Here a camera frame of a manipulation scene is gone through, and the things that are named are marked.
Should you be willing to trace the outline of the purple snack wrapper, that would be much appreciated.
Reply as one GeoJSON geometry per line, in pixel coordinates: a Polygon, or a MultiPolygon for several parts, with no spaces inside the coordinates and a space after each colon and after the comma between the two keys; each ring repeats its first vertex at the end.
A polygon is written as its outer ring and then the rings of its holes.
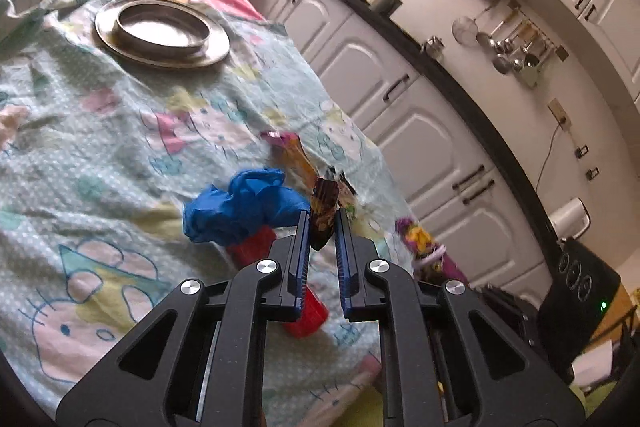
{"type": "Polygon", "coordinates": [[[416,280],[442,285],[448,280],[469,283],[466,276],[448,255],[444,244],[409,217],[398,218],[395,230],[412,256],[412,273],[416,280]]]}

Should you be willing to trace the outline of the blue plastic bag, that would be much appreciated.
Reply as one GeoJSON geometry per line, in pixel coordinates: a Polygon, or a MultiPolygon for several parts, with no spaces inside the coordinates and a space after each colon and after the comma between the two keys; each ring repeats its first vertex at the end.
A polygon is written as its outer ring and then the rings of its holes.
{"type": "Polygon", "coordinates": [[[262,227],[295,227],[308,200],[284,185],[280,169],[246,169],[222,188],[211,185],[184,206],[183,233],[193,243],[241,244],[262,227]]]}

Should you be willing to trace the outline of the brown snack wrapper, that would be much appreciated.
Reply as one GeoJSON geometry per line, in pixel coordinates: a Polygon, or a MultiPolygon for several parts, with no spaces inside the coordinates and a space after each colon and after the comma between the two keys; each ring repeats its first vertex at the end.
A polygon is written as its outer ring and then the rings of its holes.
{"type": "Polygon", "coordinates": [[[337,210],[344,208],[350,217],[355,216],[357,192],[343,171],[333,166],[318,176],[311,193],[309,244],[315,251],[329,242],[334,233],[337,210]]]}

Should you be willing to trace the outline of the white electric kettle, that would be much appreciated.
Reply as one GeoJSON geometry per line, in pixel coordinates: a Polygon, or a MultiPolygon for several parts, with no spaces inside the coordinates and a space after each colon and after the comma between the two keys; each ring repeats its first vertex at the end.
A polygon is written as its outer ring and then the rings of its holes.
{"type": "Polygon", "coordinates": [[[554,210],[549,220],[559,239],[579,239],[591,227],[590,214],[579,197],[554,210]]]}

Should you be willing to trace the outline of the hello kitty green blanket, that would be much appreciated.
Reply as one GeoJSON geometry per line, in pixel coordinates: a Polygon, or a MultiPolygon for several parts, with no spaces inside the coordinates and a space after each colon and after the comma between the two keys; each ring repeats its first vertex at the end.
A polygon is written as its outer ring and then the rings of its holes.
{"type": "Polygon", "coordinates": [[[409,207],[380,150],[338,107],[283,27],[207,9],[229,55],[160,70],[114,57],[94,21],[110,0],[1,0],[1,350],[47,413],[172,288],[227,280],[183,209],[276,162],[296,133],[355,189],[354,231],[408,267],[409,207]]]}

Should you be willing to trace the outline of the small steel teapot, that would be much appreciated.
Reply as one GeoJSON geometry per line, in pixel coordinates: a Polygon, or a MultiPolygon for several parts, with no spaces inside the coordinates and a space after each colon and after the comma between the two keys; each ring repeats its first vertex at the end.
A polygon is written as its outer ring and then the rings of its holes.
{"type": "Polygon", "coordinates": [[[442,39],[437,36],[431,36],[422,43],[421,52],[436,62],[441,62],[444,56],[445,45],[442,39]]]}

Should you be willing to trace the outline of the orange snack wrapper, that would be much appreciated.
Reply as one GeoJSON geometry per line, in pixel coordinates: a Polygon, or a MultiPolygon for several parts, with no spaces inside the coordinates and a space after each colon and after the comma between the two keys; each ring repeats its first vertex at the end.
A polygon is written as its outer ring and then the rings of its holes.
{"type": "Polygon", "coordinates": [[[288,168],[303,184],[312,190],[318,179],[318,171],[307,157],[302,141],[294,132],[267,130],[260,137],[276,152],[280,164],[288,168]]]}

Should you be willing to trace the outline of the dark metal canister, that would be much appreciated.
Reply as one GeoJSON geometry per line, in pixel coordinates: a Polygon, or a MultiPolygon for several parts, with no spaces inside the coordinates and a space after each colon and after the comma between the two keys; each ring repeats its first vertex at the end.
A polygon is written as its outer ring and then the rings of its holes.
{"type": "Polygon", "coordinates": [[[390,18],[401,5],[401,0],[373,0],[370,3],[370,9],[379,16],[390,18]]]}

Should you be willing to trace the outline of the metal plate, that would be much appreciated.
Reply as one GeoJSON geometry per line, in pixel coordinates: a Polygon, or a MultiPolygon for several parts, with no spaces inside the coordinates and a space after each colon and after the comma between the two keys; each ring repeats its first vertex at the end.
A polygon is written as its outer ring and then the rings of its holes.
{"type": "Polygon", "coordinates": [[[93,28],[111,52],[155,68],[204,68],[223,61],[231,50],[221,24],[167,0],[114,0],[96,13],[93,28]]]}

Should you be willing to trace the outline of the metal bowl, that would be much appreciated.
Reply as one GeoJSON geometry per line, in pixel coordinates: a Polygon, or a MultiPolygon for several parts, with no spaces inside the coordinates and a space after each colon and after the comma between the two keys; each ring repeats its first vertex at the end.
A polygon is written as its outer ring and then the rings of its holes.
{"type": "Polygon", "coordinates": [[[210,36],[201,17],[159,1],[127,3],[116,16],[115,32],[128,48],[167,58],[200,53],[210,36]]]}

